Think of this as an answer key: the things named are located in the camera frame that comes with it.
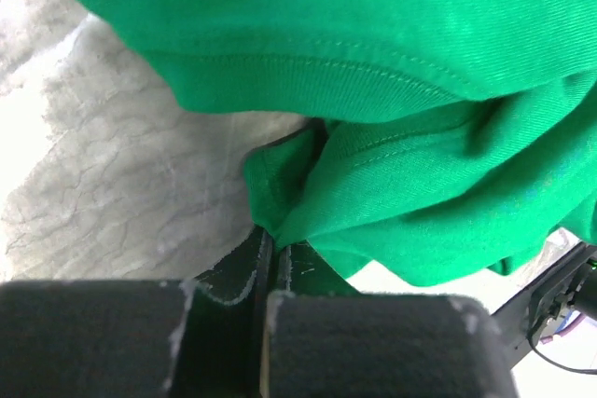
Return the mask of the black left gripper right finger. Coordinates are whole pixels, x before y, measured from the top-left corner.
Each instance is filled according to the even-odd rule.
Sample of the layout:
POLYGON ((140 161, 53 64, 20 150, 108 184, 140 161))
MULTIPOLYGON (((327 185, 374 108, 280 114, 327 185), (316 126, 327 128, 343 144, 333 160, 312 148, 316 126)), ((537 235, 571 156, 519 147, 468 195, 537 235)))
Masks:
POLYGON ((264 397, 513 397, 500 330, 461 295, 363 295, 308 248, 273 258, 264 397))

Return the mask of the green t shirt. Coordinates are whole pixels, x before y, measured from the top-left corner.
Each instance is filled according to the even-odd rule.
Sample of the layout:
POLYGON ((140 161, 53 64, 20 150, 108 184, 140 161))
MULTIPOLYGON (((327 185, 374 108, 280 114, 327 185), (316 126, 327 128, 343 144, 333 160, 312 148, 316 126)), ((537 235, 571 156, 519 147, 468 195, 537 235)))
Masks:
POLYGON ((342 277, 508 275, 596 240, 596 0, 78 0, 185 109, 320 119, 245 162, 253 221, 342 277))

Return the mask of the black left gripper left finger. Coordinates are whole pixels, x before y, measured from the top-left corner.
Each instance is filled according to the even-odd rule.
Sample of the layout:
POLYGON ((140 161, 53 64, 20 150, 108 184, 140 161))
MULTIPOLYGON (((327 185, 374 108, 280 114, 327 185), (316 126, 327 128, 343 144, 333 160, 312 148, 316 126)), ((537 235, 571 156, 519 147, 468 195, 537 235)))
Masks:
POLYGON ((5 397, 255 397, 271 238, 190 279, 10 281, 5 397))

